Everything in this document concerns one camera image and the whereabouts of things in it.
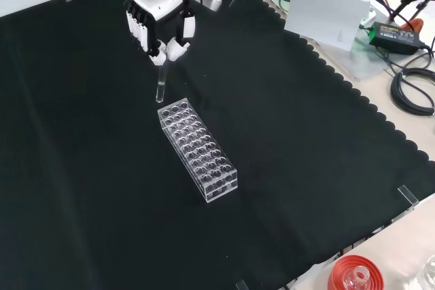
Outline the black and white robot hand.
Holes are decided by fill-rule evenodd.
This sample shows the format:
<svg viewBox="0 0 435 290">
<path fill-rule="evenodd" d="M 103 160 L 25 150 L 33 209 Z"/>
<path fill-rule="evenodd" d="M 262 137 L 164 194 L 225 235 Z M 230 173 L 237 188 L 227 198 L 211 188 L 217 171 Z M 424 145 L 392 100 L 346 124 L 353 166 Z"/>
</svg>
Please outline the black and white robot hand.
<svg viewBox="0 0 435 290">
<path fill-rule="evenodd" d="M 181 19 L 176 36 L 164 43 L 157 38 L 156 27 L 176 16 Z M 128 0 L 126 19 L 130 34 L 157 67 L 182 57 L 196 31 L 189 0 Z"/>
</svg>

